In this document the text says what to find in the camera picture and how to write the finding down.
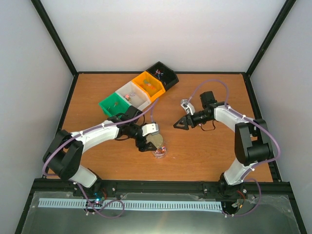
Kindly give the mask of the gold jar lid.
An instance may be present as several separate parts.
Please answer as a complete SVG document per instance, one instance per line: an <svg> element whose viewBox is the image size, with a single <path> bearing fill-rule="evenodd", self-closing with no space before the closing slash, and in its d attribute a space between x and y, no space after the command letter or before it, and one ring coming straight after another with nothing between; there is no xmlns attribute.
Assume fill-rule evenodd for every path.
<svg viewBox="0 0 312 234"><path fill-rule="evenodd" d="M149 134L147 135L146 139L147 142L151 142L156 147L156 149L159 149L163 146L163 136L160 133L154 135Z"/></svg>

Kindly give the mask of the clear plastic jar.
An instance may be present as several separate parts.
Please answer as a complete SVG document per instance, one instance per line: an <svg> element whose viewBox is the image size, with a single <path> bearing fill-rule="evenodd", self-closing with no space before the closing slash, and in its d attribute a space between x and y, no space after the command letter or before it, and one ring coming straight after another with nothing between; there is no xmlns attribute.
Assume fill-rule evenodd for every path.
<svg viewBox="0 0 312 234"><path fill-rule="evenodd" d="M160 148L158 148L156 151L153 151L153 155L155 158L160 159L166 156L167 154L167 147L166 146L161 146Z"/></svg>

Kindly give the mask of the yellow plastic bin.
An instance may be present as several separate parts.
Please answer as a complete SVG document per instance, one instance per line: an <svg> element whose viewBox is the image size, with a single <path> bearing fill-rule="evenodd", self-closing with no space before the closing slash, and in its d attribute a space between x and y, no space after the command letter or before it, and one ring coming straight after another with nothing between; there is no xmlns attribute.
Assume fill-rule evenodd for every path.
<svg viewBox="0 0 312 234"><path fill-rule="evenodd" d="M136 76L132 82L148 96L151 102L166 92L161 81L147 71Z"/></svg>

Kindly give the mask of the black plastic bin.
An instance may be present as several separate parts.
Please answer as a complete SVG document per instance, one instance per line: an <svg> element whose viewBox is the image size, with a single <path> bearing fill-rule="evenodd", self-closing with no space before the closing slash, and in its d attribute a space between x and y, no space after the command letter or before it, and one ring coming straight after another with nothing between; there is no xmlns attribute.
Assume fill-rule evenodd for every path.
<svg viewBox="0 0 312 234"><path fill-rule="evenodd" d="M168 91L179 82L176 73L160 61L146 71L162 83L165 91Z"/></svg>

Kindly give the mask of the green plastic bin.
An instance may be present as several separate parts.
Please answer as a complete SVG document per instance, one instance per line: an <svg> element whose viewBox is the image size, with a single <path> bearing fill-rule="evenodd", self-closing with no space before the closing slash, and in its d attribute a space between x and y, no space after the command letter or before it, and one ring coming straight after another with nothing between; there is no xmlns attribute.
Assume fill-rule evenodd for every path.
<svg viewBox="0 0 312 234"><path fill-rule="evenodd" d="M125 113L130 107L130 103L118 93L114 92L99 103L100 108L108 117L118 113Z"/></svg>

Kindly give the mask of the white plastic bin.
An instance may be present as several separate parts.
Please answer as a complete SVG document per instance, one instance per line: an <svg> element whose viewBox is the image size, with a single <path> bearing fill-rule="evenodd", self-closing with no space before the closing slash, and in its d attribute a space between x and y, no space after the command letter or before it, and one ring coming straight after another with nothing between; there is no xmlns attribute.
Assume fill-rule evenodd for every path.
<svg viewBox="0 0 312 234"><path fill-rule="evenodd" d="M151 104L147 94L132 81L117 89L116 93L141 111Z"/></svg>

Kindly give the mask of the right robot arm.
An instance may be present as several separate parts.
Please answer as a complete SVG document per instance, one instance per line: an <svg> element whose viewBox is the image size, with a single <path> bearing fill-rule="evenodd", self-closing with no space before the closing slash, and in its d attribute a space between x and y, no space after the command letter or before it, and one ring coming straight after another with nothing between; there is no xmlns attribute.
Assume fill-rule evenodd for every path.
<svg viewBox="0 0 312 234"><path fill-rule="evenodd" d="M201 111L195 111L189 100L181 100L180 106L186 115L174 124L174 128L189 130L208 121L217 121L234 132L235 160L218 182L218 193L230 197L257 164L273 156L272 142L266 134L267 124L263 119L239 115L227 103L218 102L212 91L202 93L200 100Z"/></svg>

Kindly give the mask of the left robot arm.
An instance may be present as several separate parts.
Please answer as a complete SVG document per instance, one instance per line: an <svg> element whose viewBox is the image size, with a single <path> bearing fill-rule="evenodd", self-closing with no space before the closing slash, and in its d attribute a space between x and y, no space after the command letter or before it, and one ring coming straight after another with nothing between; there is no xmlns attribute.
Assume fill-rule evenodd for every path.
<svg viewBox="0 0 312 234"><path fill-rule="evenodd" d="M79 184L90 196L97 196L101 192L101 178L81 165L82 155L103 142L119 140L122 136L134 139L140 152L156 151L150 138L159 133L159 127L154 122L138 125L138 119L144 115L130 106L125 113L111 116L89 129L72 133L58 131L43 157L43 174L48 176L50 169L50 175Z"/></svg>

